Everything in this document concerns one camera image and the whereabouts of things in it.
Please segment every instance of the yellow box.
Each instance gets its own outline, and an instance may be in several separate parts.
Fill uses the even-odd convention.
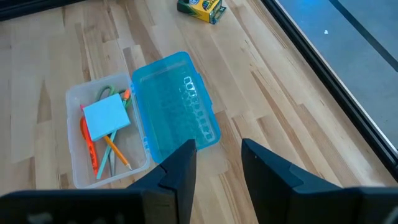
[[[211,24],[224,14],[223,0],[178,0],[177,10]]]

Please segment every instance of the black frame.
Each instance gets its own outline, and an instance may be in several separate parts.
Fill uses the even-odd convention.
[[[297,29],[278,3],[275,0],[261,1],[296,46],[298,51],[303,55],[304,59],[317,74],[318,78],[327,87],[328,91],[347,114],[351,122],[372,147],[373,151],[380,158],[384,166],[388,169],[395,180],[398,181],[398,156],[394,153],[394,149],[388,141],[372,124],[364,111],[356,104],[354,99],[352,99],[344,86],[325,65],[322,58],[320,58],[317,52],[307,42],[306,38]]]
[[[84,0],[0,0],[0,21]]]

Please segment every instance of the sticky note pad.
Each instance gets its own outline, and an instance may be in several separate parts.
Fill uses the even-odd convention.
[[[130,124],[119,94],[100,100],[83,109],[88,132],[93,141]]]

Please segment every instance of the orange marker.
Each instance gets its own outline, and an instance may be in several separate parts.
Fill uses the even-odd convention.
[[[93,165],[94,175],[97,176],[98,173],[97,155],[95,153],[94,142],[90,138],[90,134],[87,128],[86,118],[84,116],[80,118],[80,131],[81,134],[83,135],[83,138],[86,140],[88,151],[90,152],[91,164]]]

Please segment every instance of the pencil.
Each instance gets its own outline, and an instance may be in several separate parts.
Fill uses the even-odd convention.
[[[105,135],[104,139],[106,141],[106,143],[111,146],[111,148],[113,149],[114,153],[119,157],[119,159],[122,161],[122,163],[129,168],[130,170],[132,170],[130,163],[127,161],[127,159],[123,156],[123,154],[121,153],[121,151],[115,146],[115,144],[112,142],[112,140]]]

